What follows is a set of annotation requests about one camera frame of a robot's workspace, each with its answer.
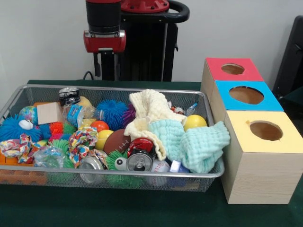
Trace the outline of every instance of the gray wall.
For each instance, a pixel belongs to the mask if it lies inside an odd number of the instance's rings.
[[[302,0],[183,0],[174,81],[201,81],[209,57],[251,57],[271,86]],[[13,0],[0,6],[0,108],[29,79],[80,79],[93,70],[82,32],[85,0]]]

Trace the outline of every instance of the metal basket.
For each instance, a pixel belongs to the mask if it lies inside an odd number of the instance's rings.
[[[58,91],[64,86],[25,85],[19,87],[0,111],[0,123],[7,116],[14,116],[35,102],[57,102]],[[129,103],[129,95],[142,89],[113,87],[78,87],[80,95],[88,98],[93,106],[105,99]],[[206,96],[198,91],[158,90],[173,105],[183,109],[198,103],[195,114],[214,124]],[[224,173],[220,158],[208,174],[154,173],[135,171],[53,169],[44,167],[0,165],[0,184],[45,185],[60,187],[123,188],[166,191],[205,192],[216,177]],[[84,178],[97,178],[98,183],[89,184]]]

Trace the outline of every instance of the mint green towel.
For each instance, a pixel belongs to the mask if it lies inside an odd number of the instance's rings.
[[[176,120],[160,120],[148,125],[148,130],[155,134],[163,143],[169,160],[181,161],[180,141],[184,134],[181,122]]]
[[[188,129],[180,143],[182,165],[193,173],[208,173],[222,156],[222,148],[229,144],[230,139],[223,122],[212,127]]]
[[[180,122],[160,120],[149,124],[148,130],[163,143],[169,160],[180,161],[193,173],[208,173],[230,142],[223,122],[211,127],[188,129]]]

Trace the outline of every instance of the yellow box top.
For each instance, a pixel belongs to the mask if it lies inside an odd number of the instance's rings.
[[[303,138],[284,112],[227,111],[243,152],[303,153]]]

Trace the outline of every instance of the cream towel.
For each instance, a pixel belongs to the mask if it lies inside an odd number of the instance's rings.
[[[177,120],[186,122],[186,116],[174,113],[168,106],[165,96],[155,90],[144,90],[129,95],[129,99],[136,109],[136,118],[129,123],[125,129],[124,135],[131,136],[131,139],[144,137],[153,141],[156,154],[160,161],[166,158],[165,148],[159,138],[148,131],[148,124],[159,120]]]

